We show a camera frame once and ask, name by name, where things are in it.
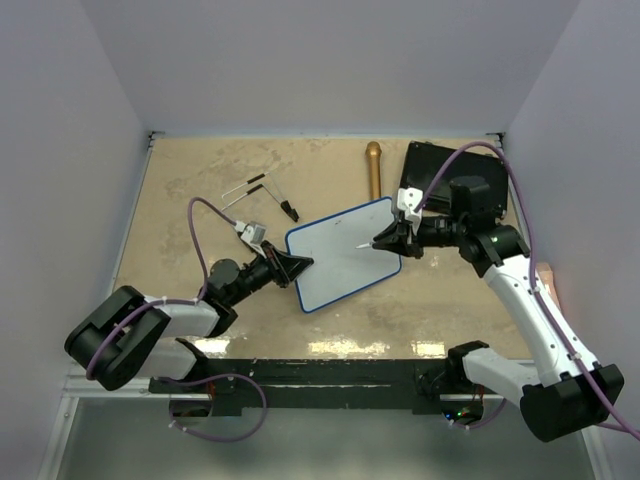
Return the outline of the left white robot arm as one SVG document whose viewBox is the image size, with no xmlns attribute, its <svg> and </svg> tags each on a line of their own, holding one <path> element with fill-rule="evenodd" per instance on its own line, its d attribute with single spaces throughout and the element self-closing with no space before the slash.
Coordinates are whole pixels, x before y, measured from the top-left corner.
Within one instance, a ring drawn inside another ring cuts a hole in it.
<svg viewBox="0 0 640 480">
<path fill-rule="evenodd" d="M 194 299 L 155 299 L 132 286 L 118 288 L 71 331 L 65 352 L 108 391 L 138 376 L 170 377 L 185 392 L 200 390 L 207 368 L 183 339 L 221 336 L 238 318 L 237 304 L 270 283 L 288 287 L 314 264 L 268 241 L 261 247 L 264 253 L 248 264 L 216 261 Z"/>
</svg>

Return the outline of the blue framed whiteboard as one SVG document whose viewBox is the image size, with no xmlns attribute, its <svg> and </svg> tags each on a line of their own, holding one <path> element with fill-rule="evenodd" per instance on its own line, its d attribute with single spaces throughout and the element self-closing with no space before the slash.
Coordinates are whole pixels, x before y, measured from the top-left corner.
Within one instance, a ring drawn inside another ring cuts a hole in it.
<svg viewBox="0 0 640 480">
<path fill-rule="evenodd" d="M 355 249 L 394 220 L 388 196 L 293 228 L 285 235 L 291 255 L 314 264 L 295 281 L 301 310 L 310 314 L 397 275 L 398 254 Z"/>
</svg>

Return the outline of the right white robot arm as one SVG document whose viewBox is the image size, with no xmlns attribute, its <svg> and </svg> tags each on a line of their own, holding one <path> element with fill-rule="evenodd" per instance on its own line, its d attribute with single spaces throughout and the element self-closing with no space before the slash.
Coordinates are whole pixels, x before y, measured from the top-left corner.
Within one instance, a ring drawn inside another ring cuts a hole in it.
<svg viewBox="0 0 640 480">
<path fill-rule="evenodd" d="M 413 258 L 421 258 L 427 247 L 457 248 L 502 302 L 534 361 L 528 369 L 482 341 L 468 342 L 448 351 L 441 382 L 459 393 L 483 386 L 502 396 L 543 442 L 605 422 L 624 377 L 577 338 L 539 284 L 525 240 L 501 223 L 502 210 L 486 181 L 454 179 L 445 215 L 424 215 L 421 197 L 419 189 L 399 189 L 395 219 L 372 248 Z"/>
</svg>

